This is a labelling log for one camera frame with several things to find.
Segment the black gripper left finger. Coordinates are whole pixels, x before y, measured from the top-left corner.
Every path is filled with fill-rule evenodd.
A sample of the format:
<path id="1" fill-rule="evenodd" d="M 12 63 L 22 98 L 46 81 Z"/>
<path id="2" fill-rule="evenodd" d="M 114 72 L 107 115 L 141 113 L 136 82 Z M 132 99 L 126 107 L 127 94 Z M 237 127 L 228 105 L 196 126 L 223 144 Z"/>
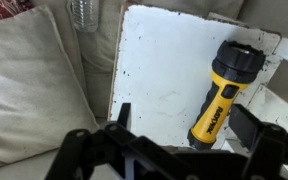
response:
<path id="1" fill-rule="evenodd" d="M 126 128 L 128 126 L 128 121 L 130 117 L 130 112 L 131 112 L 131 104 L 130 103 L 123 103 L 121 105 L 121 109 L 118 115 L 117 122 Z"/>

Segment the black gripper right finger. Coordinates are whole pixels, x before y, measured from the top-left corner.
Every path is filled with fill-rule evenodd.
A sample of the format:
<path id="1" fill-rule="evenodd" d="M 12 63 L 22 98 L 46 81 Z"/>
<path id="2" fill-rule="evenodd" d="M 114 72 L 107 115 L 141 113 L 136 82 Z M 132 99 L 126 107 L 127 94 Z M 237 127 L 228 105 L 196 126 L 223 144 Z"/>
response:
<path id="1" fill-rule="evenodd" d="M 265 125 L 241 104 L 233 104 L 229 127 L 241 144 L 252 153 L 263 153 L 262 132 Z"/>

